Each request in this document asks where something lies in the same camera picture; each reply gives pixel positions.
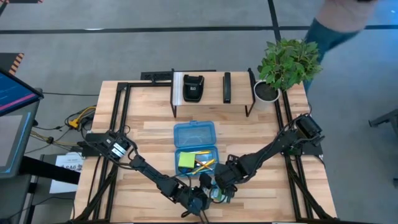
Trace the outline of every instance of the gray carpet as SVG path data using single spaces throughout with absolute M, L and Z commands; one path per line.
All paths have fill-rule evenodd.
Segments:
M 275 0 L 280 26 L 308 26 L 319 0 Z M 398 24 L 398 2 L 382 0 L 369 24 Z M 4 29 L 86 29 L 178 26 L 270 26 L 267 1 L 89 1 L 46 0 L 10 4 L 0 17 Z M 282 31 L 302 38 L 305 31 Z M 326 55 L 324 71 L 308 99 L 323 128 L 326 171 L 338 216 L 343 220 L 398 223 L 398 138 L 387 124 L 368 120 L 398 108 L 398 30 L 366 30 Z M 0 35 L 0 52 L 24 52 L 17 76 L 45 91 L 98 93 L 103 80 L 139 79 L 140 72 L 255 68 L 272 31 L 166 32 L 144 34 Z M 37 120 L 56 126 L 96 97 L 50 96 Z M 61 135 L 58 131 L 42 132 Z M 68 133 L 65 141 L 79 141 Z M 42 146 L 29 141 L 27 151 Z M 49 147 L 32 154 L 56 154 Z M 34 223 L 66 220 L 71 206 L 38 207 Z

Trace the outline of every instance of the blue plastic box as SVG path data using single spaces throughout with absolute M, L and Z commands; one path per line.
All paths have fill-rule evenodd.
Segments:
M 211 121 L 190 121 L 189 123 L 176 124 L 174 126 L 174 145 L 175 150 L 175 173 L 180 175 L 178 169 L 178 160 L 181 152 L 210 151 L 210 154 L 197 155 L 196 159 L 201 162 L 216 159 L 210 167 L 214 169 L 218 160 L 218 149 L 215 146 L 216 131 L 214 123 Z M 213 174 L 212 170 L 204 171 L 207 174 Z

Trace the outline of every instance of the person's leg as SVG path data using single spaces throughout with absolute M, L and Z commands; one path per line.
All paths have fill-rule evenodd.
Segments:
M 314 19 L 305 36 L 305 41 L 307 43 L 316 42 L 318 44 L 318 62 L 321 63 L 326 52 L 350 40 L 356 34 L 358 34 L 358 32 L 341 33 L 331 30 Z M 306 93 L 308 93 L 310 89 L 311 82 L 312 80 L 303 82 Z
M 335 47 L 339 46 L 340 44 L 346 42 L 347 40 L 352 39 L 355 37 L 359 31 L 357 32 L 350 32 L 350 33 L 341 33 L 341 37 L 338 40 L 335 40 L 331 43 L 329 50 L 334 49 Z
M 316 42 L 318 44 L 318 62 L 321 63 L 323 56 L 329 50 L 330 45 L 336 40 L 335 31 L 326 28 L 320 24 L 316 19 L 313 20 L 310 29 L 305 35 L 306 43 Z M 304 90 L 308 94 L 312 80 L 304 80 Z

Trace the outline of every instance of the yellow pencil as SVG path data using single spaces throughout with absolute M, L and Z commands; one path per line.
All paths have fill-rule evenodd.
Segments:
M 204 164 L 204 163 L 202 163 L 202 162 L 200 162 L 199 160 L 197 160 L 197 159 L 195 159 L 195 162 L 197 162 L 197 163 L 199 163 L 199 165 L 201 165 L 201 166 L 204 166 L 204 167 L 206 167 L 207 169 L 209 169 L 209 170 L 213 170 L 212 168 L 210 168 L 208 165 L 206 165 L 206 164 Z
M 210 165 L 212 165 L 214 162 L 216 162 L 216 159 L 212 159 L 212 160 L 208 161 L 205 165 L 206 165 L 206 166 L 210 166 Z M 199 169 L 197 169 L 196 171 L 192 172 L 192 174 L 195 175 L 197 172 L 203 170 L 204 168 L 206 168 L 206 167 L 205 167 L 205 166 L 201 166 L 201 167 L 199 167 Z
M 210 151 L 200 151 L 200 152 L 191 152 L 195 153 L 196 155 L 204 155 L 204 154 L 210 154 Z

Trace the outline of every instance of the monitor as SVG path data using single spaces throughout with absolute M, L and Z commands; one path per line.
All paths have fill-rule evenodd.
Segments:
M 41 100 L 43 94 L 0 68 L 0 116 Z

